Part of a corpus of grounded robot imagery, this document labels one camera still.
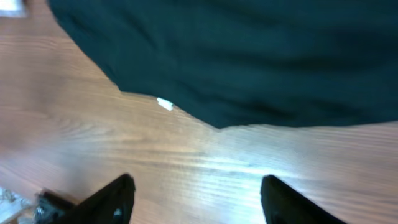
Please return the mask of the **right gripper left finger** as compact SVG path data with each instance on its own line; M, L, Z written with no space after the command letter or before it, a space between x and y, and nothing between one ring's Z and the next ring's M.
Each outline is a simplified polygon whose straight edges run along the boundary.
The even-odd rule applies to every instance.
M123 174L55 221L56 224L129 224L135 185Z

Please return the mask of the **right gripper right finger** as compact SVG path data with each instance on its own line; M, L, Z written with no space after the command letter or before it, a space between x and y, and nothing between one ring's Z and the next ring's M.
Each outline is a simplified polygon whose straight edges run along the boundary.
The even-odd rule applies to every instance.
M267 224L345 224L274 175L262 179L261 204Z

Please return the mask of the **black t-shirt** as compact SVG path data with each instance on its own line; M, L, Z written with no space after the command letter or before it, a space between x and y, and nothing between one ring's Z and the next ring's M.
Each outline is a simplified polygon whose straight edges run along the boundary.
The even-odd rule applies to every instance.
M396 0L51 0L123 92L216 128L397 119Z

